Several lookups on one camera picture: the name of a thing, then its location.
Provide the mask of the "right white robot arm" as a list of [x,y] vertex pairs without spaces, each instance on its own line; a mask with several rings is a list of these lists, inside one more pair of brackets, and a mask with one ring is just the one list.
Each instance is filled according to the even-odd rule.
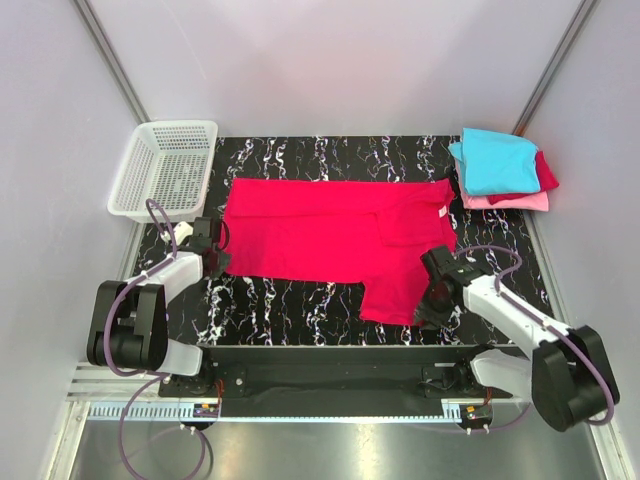
[[494,273],[466,254],[440,246],[422,255],[429,283],[415,324],[433,327],[462,306],[497,327],[522,354],[478,348],[454,371],[457,390],[470,397],[486,388],[502,390],[533,405],[558,432],[580,423],[609,424],[620,393],[597,331],[573,328],[542,313],[503,284],[509,269]]

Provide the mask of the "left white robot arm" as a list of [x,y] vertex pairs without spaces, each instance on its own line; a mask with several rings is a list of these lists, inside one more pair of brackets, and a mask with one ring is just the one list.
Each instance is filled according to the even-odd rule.
[[221,276],[231,236],[224,220],[199,217],[178,224],[169,237],[179,242],[177,251],[150,271],[98,287],[86,355],[120,376],[179,375],[190,393],[203,396],[214,388],[216,372],[203,363],[202,348],[169,338],[168,308],[201,280]]

